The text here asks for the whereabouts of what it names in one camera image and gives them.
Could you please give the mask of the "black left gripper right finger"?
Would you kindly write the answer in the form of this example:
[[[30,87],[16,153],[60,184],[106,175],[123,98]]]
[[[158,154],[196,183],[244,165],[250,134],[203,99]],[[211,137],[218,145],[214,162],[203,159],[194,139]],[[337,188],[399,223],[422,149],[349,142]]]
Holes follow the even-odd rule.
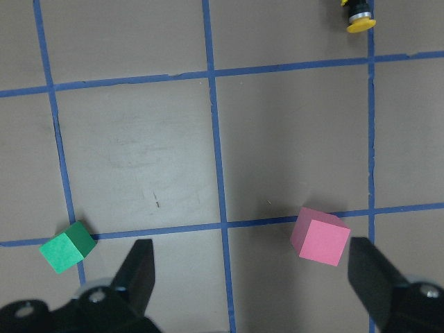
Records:
[[[366,237],[350,239],[348,280],[380,332],[443,331],[443,287],[407,279]]]

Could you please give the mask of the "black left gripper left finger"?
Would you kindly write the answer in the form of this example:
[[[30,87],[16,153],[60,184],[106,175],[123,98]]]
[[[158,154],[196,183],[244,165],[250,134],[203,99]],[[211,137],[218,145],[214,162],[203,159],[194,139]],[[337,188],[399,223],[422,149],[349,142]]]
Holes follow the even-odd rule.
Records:
[[[159,332],[145,315],[155,286],[153,241],[138,239],[115,276],[80,288],[50,310],[38,299],[1,308],[2,332]]]

